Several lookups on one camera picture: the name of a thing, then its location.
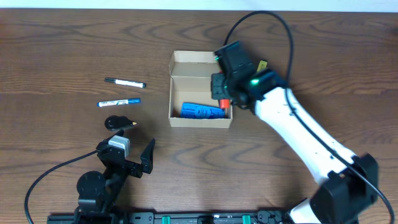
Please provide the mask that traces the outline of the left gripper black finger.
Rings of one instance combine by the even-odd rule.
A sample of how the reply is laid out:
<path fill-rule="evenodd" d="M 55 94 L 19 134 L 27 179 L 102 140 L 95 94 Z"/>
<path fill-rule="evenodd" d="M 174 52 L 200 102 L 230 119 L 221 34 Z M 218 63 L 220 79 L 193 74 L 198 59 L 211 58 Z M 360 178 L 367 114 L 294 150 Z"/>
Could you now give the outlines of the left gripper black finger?
<path fill-rule="evenodd" d="M 104 140 L 104 142 L 109 142 L 109 140 L 112 139 L 112 138 L 115 137 L 115 136 L 123 137 L 123 136 L 124 136 L 124 130 L 122 130 L 122 129 L 118 130 L 114 135 L 112 135 L 112 136 L 106 138 L 106 139 Z"/>
<path fill-rule="evenodd" d="M 153 170 L 154 147 L 155 147 L 155 139 L 153 138 L 140 156 L 143 173 L 151 174 Z"/>

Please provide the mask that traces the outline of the yellow highlighter pen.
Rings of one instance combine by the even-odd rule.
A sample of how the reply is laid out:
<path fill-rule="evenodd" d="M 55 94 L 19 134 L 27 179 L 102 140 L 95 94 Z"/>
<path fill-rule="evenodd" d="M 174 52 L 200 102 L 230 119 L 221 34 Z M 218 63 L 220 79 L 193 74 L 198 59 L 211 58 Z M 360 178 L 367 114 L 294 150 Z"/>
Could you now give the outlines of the yellow highlighter pen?
<path fill-rule="evenodd" d="M 257 71 L 260 72 L 265 70 L 267 68 L 267 64 L 268 64 L 267 60 L 260 60 L 259 65 L 257 67 Z"/>

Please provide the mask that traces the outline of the blue white marker pen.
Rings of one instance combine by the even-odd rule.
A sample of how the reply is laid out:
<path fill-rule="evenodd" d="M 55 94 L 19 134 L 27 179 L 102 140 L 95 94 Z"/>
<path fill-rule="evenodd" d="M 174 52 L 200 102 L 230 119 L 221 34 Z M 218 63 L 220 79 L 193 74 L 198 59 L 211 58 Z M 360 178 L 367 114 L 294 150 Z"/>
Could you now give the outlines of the blue white marker pen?
<path fill-rule="evenodd" d="M 140 98 L 129 98 L 123 100 L 111 100 L 111 101 L 100 101 L 97 103 L 97 107 L 107 107 L 107 106 L 118 106 L 118 105 L 132 105 L 141 102 Z"/>

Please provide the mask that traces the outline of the red black stapler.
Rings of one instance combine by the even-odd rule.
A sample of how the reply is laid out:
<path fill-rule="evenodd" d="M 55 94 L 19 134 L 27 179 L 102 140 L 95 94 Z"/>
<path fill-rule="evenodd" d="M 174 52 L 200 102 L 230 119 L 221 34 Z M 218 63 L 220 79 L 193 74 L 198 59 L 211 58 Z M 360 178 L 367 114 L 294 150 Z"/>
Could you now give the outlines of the red black stapler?
<path fill-rule="evenodd" d="M 226 109 L 230 108 L 230 103 L 231 102 L 230 102 L 229 99 L 219 100 L 220 108 L 223 109 L 223 110 L 226 110 Z"/>

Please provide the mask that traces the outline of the cardboard box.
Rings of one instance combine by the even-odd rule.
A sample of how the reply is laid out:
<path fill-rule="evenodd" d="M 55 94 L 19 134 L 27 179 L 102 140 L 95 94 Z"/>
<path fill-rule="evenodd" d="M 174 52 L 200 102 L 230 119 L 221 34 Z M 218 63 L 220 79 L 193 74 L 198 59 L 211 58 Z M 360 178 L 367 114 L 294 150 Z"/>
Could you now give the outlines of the cardboard box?
<path fill-rule="evenodd" d="M 232 108 L 224 118 L 190 119 L 181 117 L 184 103 L 219 107 L 211 97 L 211 75 L 220 71 L 213 52 L 176 50 L 170 59 L 169 123 L 173 128 L 226 128 L 233 120 Z"/>

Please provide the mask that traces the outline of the blue plastic tool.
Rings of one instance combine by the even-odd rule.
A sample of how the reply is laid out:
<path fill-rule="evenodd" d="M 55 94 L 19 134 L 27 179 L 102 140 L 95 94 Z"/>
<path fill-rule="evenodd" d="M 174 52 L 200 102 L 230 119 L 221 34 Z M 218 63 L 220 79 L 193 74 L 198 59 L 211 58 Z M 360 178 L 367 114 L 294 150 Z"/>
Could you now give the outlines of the blue plastic tool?
<path fill-rule="evenodd" d="M 180 112 L 181 118 L 188 119 L 223 119 L 225 115 L 221 108 L 194 103 L 183 103 Z"/>

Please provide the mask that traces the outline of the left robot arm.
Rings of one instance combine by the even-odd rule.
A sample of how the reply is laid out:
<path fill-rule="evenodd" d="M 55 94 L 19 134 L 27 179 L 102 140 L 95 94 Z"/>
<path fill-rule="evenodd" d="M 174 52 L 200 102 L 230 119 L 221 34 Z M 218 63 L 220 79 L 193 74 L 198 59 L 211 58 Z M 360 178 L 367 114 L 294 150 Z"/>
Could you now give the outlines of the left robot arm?
<path fill-rule="evenodd" d="M 140 179 L 153 170 L 155 139 L 152 139 L 141 154 L 140 163 L 126 159 L 130 140 L 120 130 L 96 147 L 95 153 L 105 166 L 105 171 L 89 171 L 77 182 L 78 208 L 74 223 L 129 223 L 129 215 L 116 208 L 115 203 L 126 179 Z"/>

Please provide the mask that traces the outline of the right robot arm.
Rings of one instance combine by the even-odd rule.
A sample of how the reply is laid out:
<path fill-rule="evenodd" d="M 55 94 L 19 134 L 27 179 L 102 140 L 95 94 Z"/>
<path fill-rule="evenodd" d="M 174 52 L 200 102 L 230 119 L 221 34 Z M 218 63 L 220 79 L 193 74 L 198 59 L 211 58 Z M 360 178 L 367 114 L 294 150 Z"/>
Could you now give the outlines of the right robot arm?
<path fill-rule="evenodd" d="M 257 70 L 238 41 L 215 51 L 221 71 L 211 76 L 212 97 L 249 109 L 274 129 L 307 166 L 318 190 L 289 212 L 294 223 L 354 223 L 377 200 L 378 164 L 330 136 L 275 71 Z"/>

